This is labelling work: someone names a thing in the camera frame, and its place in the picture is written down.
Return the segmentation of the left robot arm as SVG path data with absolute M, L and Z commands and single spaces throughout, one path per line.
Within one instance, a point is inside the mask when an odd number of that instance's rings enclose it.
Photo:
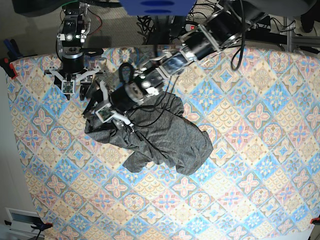
M 85 119 L 95 116 L 101 124 L 132 126 L 129 112 L 134 107 L 141 109 L 143 103 L 163 91 L 164 81 L 180 75 L 190 64 L 212 53 L 221 53 L 241 42 L 236 65 L 239 69 L 244 49 L 246 32 L 266 15 L 265 9 L 248 0 L 225 0 L 223 8 L 213 13 L 203 24 L 180 36 L 182 48 L 176 52 L 163 50 L 162 54 L 133 67 L 124 62 L 118 68 L 122 86 L 114 91 L 107 89 L 103 81 L 92 93 L 83 111 Z

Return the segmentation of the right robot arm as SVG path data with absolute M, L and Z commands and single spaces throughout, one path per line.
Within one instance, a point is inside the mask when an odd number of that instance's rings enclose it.
M 101 48 L 85 48 L 85 41 L 91 30 L 91 19 L 88 16 L 89 4 L 70 2 L 62 7 L 65 14 L 56 36 L 56 55 L 61 61 L 60 68 L 50 66 L 45 75 L 54 77 L 54 84 L 69 100 L 76 94 L 79 87 L 79 97 L 83 101 L 90 95 L 90 87 L 94 75 L 102 72 L 99 66 L 85 67 L 85 57 L 101 56 Z

